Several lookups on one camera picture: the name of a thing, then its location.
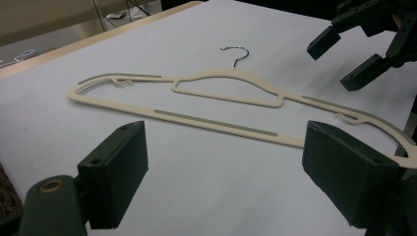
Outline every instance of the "hanger hook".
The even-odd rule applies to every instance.
[[[224,51],[224,50],[227,50],[227,49],[230,49],[230,48],[238,48],[238,49],[245,50],[245,51],[247,52],[245,56],[243,56],[243,57],[241,57],[241,58],[236,59],[235,64],[233,65],[233,68],[236,68],[236,64],[237,64],[237,62],[238,62],[238,61],[243,60],[243,59],[245,59],[245,58],[247,58],[247,57],[249,56],[249,50],[248,50],[248,49],[246,49],[246,48],[244,48],[244,47],[242,47],[242,46],[229,46],[229,47],[223,47],[223,48],[220,48],[220,50],[223,50],[223,51]]]

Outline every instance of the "gray strip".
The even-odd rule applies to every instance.
[[[227,128],[232,128],[232,129],[237,129],[237,130],[242,130],[242,131],[247,131],[247,132],[252,132],[252,133],[257,133],[257,134],[262,134],[262,135],[267,135],[267,136],[274,136],[274,137],[278,136],[277,133],[270,132],[270,131],[258,130],[258,129],[254,129],[254,128],[248,128],[248,127],[244,127],[244,126],[238,126],[238,125],[233,125],[233,124],[228,124],[228,123],[224,123],[224,122],[208,120],[208,119],[194,117],[194,116],[182,115],[182,114],[173,113],[173,112],[169,112],[169,111],[154,110],[154,112],[157,113],[157,114],[168,115],[168,116],[173,116],[173,117],[188,119],[188,120],[194,120],[194,121],[198,121],[198,122],[204,122],[204,123],[208,123],[208,124],[212,124],[212,125],[223,126],[223,127],[227,127]]]
[[[356,112],[356,113],[360,113],[360,114],[362,114],[362,115],[365,115],[365,116],[368,116],[368,117],[371,117],[371,118],[373,118],[373,119],[376,119],[376,120],[379,120],[379,121],[381,121],[381,122],[383,122],[384,124],[386,124],[386,125],[388,125],[390,128],[392,128],[393,130],[395,130],[399,135],[401,135],[407,142],[409,142],[411,145],[416,145],[415,143],[414,143],[414,141],[413,140],[411,140],[411,138],[410,137],[408,137],[403,131],[401,131],[400,129],[398,129],[396,126],[394,126],[394,125],[392,125],[390,122],[388,122],[388,121],[386,121],[386,120],[384,120],[383,118],[381,118],[381,117],[378,117],[378,116],[376,116],[376,115],[373,115],[373,114],[371,114],[371,113],[368,113],[368,112],[365,112],[365,111],[361,111],[361,110],[357,110],[357,109],[353,109],[353,108],[350,108],[350,107],[347,107],[347,106],[342,106],[342,105],[338,105],[338,104],[334,104],[334,103],[331,103],[331,102],[328,102],[328,101],[323,101],[323,100],[320,100],[320,99],[316,99],[316,98],[312,98],[312,97],[310,97],[310,96],[306,96],[306,95],[303,95],[303,98],[306,98],[306,99],[309,99],[309,100],[312,100],[312,101],[316,101],[316,102],[319,102],[319,103],[322,103],[322,104],[326,104],[326,105],[330,105],[330,106],[334,106],[334,107],[338,107],[338,108],[341,108],[341,109],[345,109],[345,110],[349,110],[349,111],[352,111],[352,112]]]
[[[112,74],[102,74],[99,76],[94,76],[91,78],[88,78],[86,80],[83,80],[81,82],[78,83],[78,85],[82,85],[83,83],[93,80],[95,78],[99,78],[99,77],[105,77],[105,76],[130,76],[130,77],[148,77],[148,78],[161,78],[161,76],[154,76],[154,75],[138,75],[138,74],[123,74],[123,73],[112,73]]]

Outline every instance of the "white table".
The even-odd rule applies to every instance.
[[[359,29],[350,30],[314,61],[307,45],[328,25],[211,0],[0,80],[0,161],[23,197],[44,178],[76,176],[76,165],[113,130],[144,120],[149,172],[119,228],[89,235],[363,235],[364,230],[349,227],[303,171],[299,148],[88,106],[65,96],[77,82],[99,74],[181,76],[229,68],[243,53],[219,48],[239,45],[251,52],[238,63],[239,70],[281,89],[366,110],[402,129],[416,92],[415,65],[391,69],[359,91],[348,92],[338,81],[372,54],[383,55],[393,33],[367,38]],[[308,120],[319,120],[383,153],[396,148],[383,132],[344,124],[314,107],[286,102],[279,109],[261,108],[176,94],[169,86],[109,84],[89,95],[300,138]],[[265,96],[225,79],[183,86]]]

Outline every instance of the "wooden table edge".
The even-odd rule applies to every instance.
[[[192,1],[192,2],[188,2],[185,3],[183,5],[180,5],[178,7],[175,8],[171,8],[169,10],[157,13],[155,15],[149,16],[147,18],[135,21],[133,23],[127,24],[125,26],[116,28],[116,29],[112,29],[97,35],[94,35],[92,37],[83,39],[81,41],[77,41],[75,43],[69,44],[67,46],[58,48],[56,50],[47,52],[45,54],[30,58],[29,60],[20,62],[16,65],[12,65],[3,69],[0,69],[0,79],[5,79],[11,76],[14,76],[16,74],[19,74],[21,72],[24,72],[26,70],[29,70],[31,68],[34,68],[36,66],[39,66],[45,62],[57,59],[61,56],[64,56],[66,54],[69,54],[71,52],[83,49],[85,47],[88,47],[90,45],[93,45],[95,43],[98,43],[100,41],[103,41],[107,38],[119,35],[123,32],[127,32],[130,30],[135,30],[137,28],[146,26],[150,23],[156,22],[158,20],[164,19],[166,17],[172,16],[176,13],[182,12],[184,10],[187,10],[189,8],[192,8],[194,6],[197,6],[199,4],[203,3],[203,1]]]

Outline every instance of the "cream hanger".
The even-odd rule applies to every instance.
[[[336,113],[336,116],[352,125],[356,124],[363,124],[369,123],[383,131],[387,134],[391,135],[394,139],[396,139],[407,151],[408,157],[400,157],[394,155],[387,155],[388,158],[397,162],[401,167],[410,168],[410,169],[417,169],[417,147],[415,143],[406,136],[401,130],[396,128],[395,126],[391,125],[388,121],[377,117],[375,115],[352,109],[349,107],[337,105],[334,103],[318,100],[309,96],[300,95],[296,93],[292,93],[289,91],[285,91],[279,88],[276,88],[270,85],[265,80],[257,77],[253,74],[248,72],[239,71],[235,68],[236,63],[249,55],[249,51],[243,47],[227,47],[223,48],[222,50],[227,50],[230,48],[239,48],[243,49],[247,52],[242,58],[239,58],[235,61],[234,67],[232,69],[215,69],[215,70],[208,70],[202,71],[190,76],[186,77],[162,77],[162,76],[153,76],[153,75],[132,75],[132,74],[104,74],[99,75],[96,77],[89,78],[82,82],[79,82],[75,87],[73,87],[67,93],[67,97],[69,99],[86,103],[95,106],[106,107],[114,110],[119,110],[123,112],[129,112],[137,115],[147,116],[159,120],[170,121],[174,123],[180,123],[184,125],[204,128],[208,130],[214,130],[222,133],[232,134],[236,136],[247,137],[256,140],[262,140],[271,143],[277,143],[297,148],[302,148],[304,146],[304,140],[279,135],[275,132],[270,131],[263,131],[233,124],[227,124],[218,121],[212,121],[204,118],[193,117],[188,115],[177,114],[169,111],[157,110],[157,109],[150,109],[144,108],[129,104],[124,104],[121,102],[111,101],[103,98],[91,97],[82,94],[82,92],[86,89],[90,89],[91,87],[105,83],[105,82],[113,82],[117,86],[128,86],[132,82],[159,82],[159,83],[172,83],[171,89],[174,92],[180,92],[189,95],[213,98],[213,99],[220,99],[226,101],[233,101],[245,104],[252,104],[258,106],[266,106],[266,107],[281,107],[284,104],[284,100],[293,100],[296,102],[300,102],[306,105],[315,106],[321,108],[323,110],[328,110]],[[277,99],[275,102],[267,102],[267,101],[260,101],[255,99],[247,99],[247,98],[236,98],[231,96],[219,95],[219,94],[212,94],[207,92],[200,92],[200,91],[192,91],[188,89],[178,88],[178,85],[181,82],[190,82],[190,81],[197,81],[202,79],[209,79],[209,78],[229,78],[235,79],[239,81],[243,81],[254,85],[270,94],[276,95]]]

